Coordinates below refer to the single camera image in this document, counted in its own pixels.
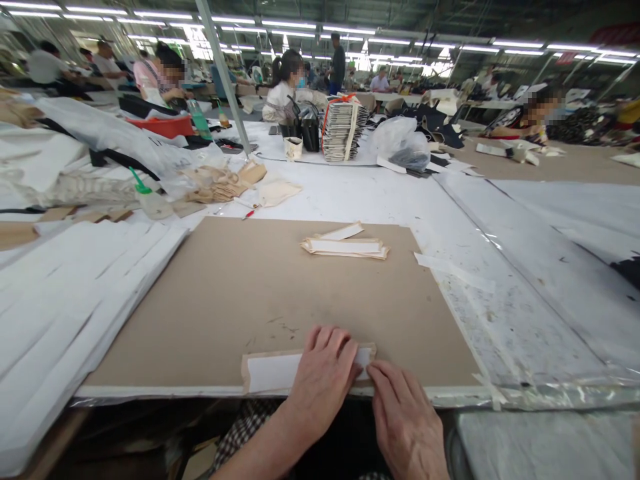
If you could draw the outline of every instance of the plastic bottle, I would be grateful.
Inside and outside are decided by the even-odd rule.
[[[193,118],[193,124],[196,130],[198,130],[198,134],[206,140],[213,140],[211,132],[209,131],[209,124],[202,114],[202,109],[200,105],[198,105],[198,102],[193,99],[187,100],[187,106],[189,107],[189,113],[191,114],[191,118]]]
[[[140,177],[136,175],[135,171],[131,167],[129,167],[129,170],[131,170],[131,173],[137,181],[135,184],[136,197],[140,202],[142,210],[147,214],[147,216],[151,220],[160,220],[172,215],[173,208],[171,204],[142,183]]]

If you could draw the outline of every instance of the orange strap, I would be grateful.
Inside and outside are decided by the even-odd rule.
[[[327,115],[329,114],[329,105],[339,101],[349,102],[349,100],[351,100],[354,97],[355,97],[355,93],[352,93],[350,95],[345,95],[344,97],[329,100],[329,104],[327,105],[327,110],[325,111],[325,119],[322,122],[322,135],[320,135],[320,146],[322,148],[322,153],[325,152],[325,127],[327,126]]]

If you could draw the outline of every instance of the hand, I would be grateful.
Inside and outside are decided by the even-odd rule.
[[[395,480],[449,478],[442,422],[418,380],[409,372],[376,360],[373,416],[378,446]]]
[[[357,352],[356,341],[338,327],[316,325],[307,337],[289,398],[281,406],[307,448],[327,432],[362,372],[353,362]]]

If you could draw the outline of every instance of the white plastic bag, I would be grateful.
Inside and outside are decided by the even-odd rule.
[[[174,198],[197,189],[193,180],[180,174],[181,170],[205,165],[221,168],[227,162],[227,156],[214,143],[200,150],[178,148],[170,145],[169,139],[76,100],[42,98],[36,106],[90,148],[113,149],[138,160],[160,178],[162,188]]]

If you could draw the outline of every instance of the black hair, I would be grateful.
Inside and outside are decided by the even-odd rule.
[[[56,47],[54,44],[52,44],[48,40],[42,40],[42,42],[40,42],[40,50],[44,50],[45,52],[50,53],[52,55],[56,53],[60,53],[60,50],[58,50],[58,47]]]
[[[273,61],[273,83],[271,88],[274,88],[282,80],[289,80],[292,74],[300,70],[302,64],[302,56],[296,50],[289,49],[284,52],[282,57],[276,57]]]
[[[178,55],[164,42],[158,42],[155,46],[155,56],[160,60],[160,63],[166,68],[175,68],[184,73],[187,71],[185,68],[185,62],[182,57]]]

